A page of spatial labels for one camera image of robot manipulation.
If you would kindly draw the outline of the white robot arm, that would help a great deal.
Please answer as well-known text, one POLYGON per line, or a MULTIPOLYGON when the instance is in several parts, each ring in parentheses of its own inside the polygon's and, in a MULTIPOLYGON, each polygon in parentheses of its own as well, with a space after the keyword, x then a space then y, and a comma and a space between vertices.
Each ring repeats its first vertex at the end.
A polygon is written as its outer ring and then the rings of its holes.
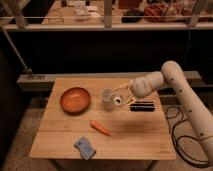
POLYGON ((213 115, 193 91, 177 62, 166 61, 160 71, 132 79, 116 87, 116 90, 130 89, 132 95, 140 99, 164 86, 169 86, 175 91, 199 144, 213 164, 213 115))

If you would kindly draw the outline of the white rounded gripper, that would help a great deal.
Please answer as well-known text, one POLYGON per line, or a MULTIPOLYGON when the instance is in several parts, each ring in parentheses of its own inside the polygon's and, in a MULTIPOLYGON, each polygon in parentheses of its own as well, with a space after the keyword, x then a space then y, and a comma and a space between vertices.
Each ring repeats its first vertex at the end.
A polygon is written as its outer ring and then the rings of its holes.
MULTIPOLYGON (((131 89, 133 95, 137 99, 144 98, 144 97, 150 95, 153 91, 151 82, 147 77, 135 78, 131 81, 131 85, 128 83, 121 84, 118 87, 113 88, 112 90, 118 91, 118 90, 126 90, 129 88, 131 89)), ((125 105, 131 103, 132 101, 135 101, 135 98, 129 97, 123 102, 122 106, 125 106, 125 105)))

